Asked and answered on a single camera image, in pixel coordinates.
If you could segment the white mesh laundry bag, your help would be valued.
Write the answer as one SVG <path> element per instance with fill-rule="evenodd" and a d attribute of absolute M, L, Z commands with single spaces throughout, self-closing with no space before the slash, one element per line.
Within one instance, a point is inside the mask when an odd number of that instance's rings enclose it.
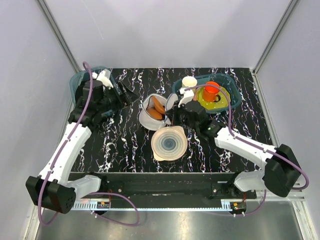
<path fill-rule="evenodd" d="M 142 103 L 139 113 L 139 123 L 150 131 L 157 131 L 166 126 L 170 126 L 171 120 L 166 115 L 175 101 L 178 100 L 176 93 L 171 93 L 169 97 L 164 97 L 157 93 L 152 93 L 146 97 Z"/>

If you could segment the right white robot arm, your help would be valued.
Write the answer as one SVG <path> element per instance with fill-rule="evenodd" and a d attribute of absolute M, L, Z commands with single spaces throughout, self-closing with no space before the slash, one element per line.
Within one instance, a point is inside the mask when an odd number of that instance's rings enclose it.
<path fill-rule="evenodd" d="M 174 126 L 184 125 L 196 132 L 207 143 L 225 149 L 254 163 L 260 170 L 236 172 L 223 190 L 232 198 L 239 198 L 251 190 L 267 190 L 285 198 L 294 189 L 301 168 L 292 149 L 278 147 L 245 137 L 225 124 L 209 117 L 206 109 L 193 100 L 192 90 L 169 95 L 164 105 L 165 114 Z"/>

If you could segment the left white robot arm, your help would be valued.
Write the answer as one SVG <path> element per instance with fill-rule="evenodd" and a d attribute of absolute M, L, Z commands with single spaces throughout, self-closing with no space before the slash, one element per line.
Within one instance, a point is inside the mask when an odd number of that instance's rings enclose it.
<path fill-rule="evenodd" d="M 80 150 L 99 124 L 138 98 L 122 81 L 115 81 L 107 68 L 74 76 L 70 89 L 75 107 L 64 135 L 39 175 L 29 176 L 25 183 L 34 205 L 61 214 L 90 193 L 97 198 L 108 193 L 107 179 L 98 173 L 87 172 L 73 181 L 69 176 Z"/>

